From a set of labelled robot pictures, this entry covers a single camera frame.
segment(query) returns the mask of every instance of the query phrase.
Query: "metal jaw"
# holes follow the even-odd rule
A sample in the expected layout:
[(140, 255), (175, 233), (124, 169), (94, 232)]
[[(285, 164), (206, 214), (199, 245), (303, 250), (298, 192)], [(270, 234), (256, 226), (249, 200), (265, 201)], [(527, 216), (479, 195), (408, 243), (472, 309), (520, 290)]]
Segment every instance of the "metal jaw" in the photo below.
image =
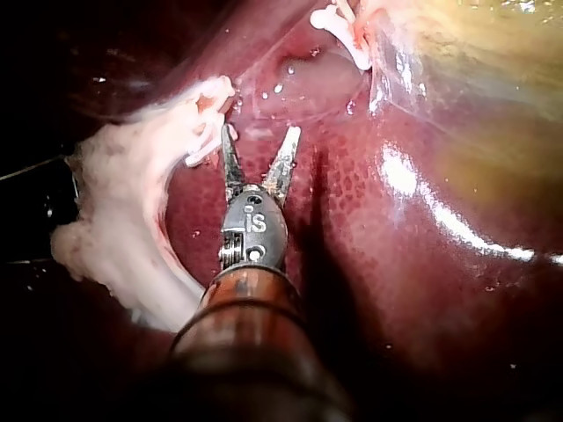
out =
[(288, 245), (288, 229), (282, 209), (289, 190), (299, 127), (290, 127), (260, 185), (245, 182), (229, 125), (222, 130), (227, 213), (219, 251), (222, 270), (236, 264), (282, 269)]

